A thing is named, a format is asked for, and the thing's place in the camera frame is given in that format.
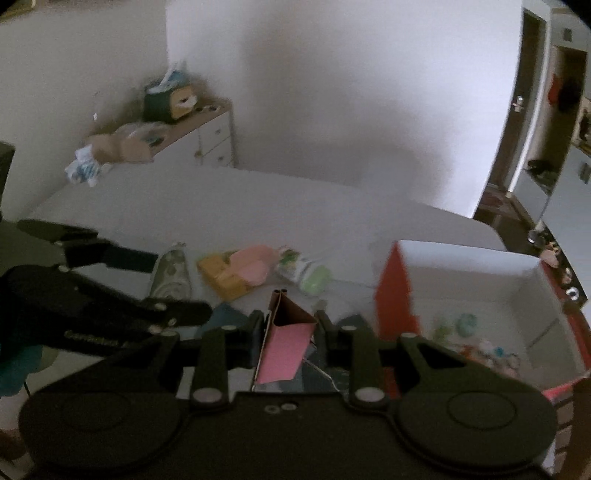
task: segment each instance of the green bottle cap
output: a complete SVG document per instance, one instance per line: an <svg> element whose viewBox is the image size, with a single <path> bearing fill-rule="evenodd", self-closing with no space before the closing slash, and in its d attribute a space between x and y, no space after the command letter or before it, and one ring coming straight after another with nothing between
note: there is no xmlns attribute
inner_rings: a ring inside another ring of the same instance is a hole
<svg viewBox="0 0 591 480"><path fill-rule="evenodd" d="M300 290L317 297L332 281L332 273L324 265L313 268L300 282Z"/></svg>

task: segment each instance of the door handle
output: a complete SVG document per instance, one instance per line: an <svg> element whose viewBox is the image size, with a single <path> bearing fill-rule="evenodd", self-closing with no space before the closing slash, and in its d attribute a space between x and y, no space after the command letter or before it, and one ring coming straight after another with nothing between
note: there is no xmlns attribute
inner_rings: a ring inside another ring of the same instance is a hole
<svg viewBox="0 0 591 480"><path fill-rule="evenodd" d="M591 166L587 162L583 162L583 165L581 166L579 179L581 179L585 185L589 185L589 180L591 180Z"/></svg>
<svg viewBox="0 0 591 480"><path fill-rule="evenodd" d="M515 102L511 104L513 110L517 113L521 113L523 111L523 102L524 98L521 95L518 95L515 99Z"/></svg>

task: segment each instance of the white cardboard box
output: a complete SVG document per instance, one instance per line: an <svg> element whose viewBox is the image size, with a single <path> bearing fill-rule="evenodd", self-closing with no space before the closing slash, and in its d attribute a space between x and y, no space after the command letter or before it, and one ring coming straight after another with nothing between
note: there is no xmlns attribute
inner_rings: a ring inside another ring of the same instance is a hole
<svg viewBox="0 0 591 480"><path fill-rule="evenodd" d="M434 322L462 313L478 319L476 336L521 360L521 379L540 389L582 375L585 366L536 257L457 245L400 241L376 293L379 330L431 337Z"/></svg>

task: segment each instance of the pink paper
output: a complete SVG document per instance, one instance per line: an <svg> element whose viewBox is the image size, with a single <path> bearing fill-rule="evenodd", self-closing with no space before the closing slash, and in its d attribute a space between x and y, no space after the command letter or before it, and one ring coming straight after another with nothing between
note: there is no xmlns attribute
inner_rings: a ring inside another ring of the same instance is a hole
<svg viewBox="0 0 591 480"><path fill-rule="evenodd" d="M292 380L297 373L315 324L298 323L283 327L270 326L271 331L261 355L257 384Z"/></svg>

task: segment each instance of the dresser drawer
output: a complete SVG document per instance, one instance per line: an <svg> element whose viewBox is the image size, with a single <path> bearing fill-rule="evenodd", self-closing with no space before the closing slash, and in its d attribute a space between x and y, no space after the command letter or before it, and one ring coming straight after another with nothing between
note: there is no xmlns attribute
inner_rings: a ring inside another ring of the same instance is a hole
<svg viewBox="0 0 591 480"><path fill-rule="evenodd" d="M199 130L195 129L176 142L170 144L162 152L154 156L154 160L169 160L182 158L187 161L195 161L195 155L201 151Z"/></svg>
<svg viewBox="0 0 591 480"><path fill-rule="evenodd" d="M201 152L206 155L213 147L230 136L230 112L226 112L200 127L199 136L201 138Z"/></svg>
<svg viewBox="0 0 591 480"><path fill-rule="evenodd" d="M232 141L228 138L203 156L204 167L231 167L232 166Z"/></svg>

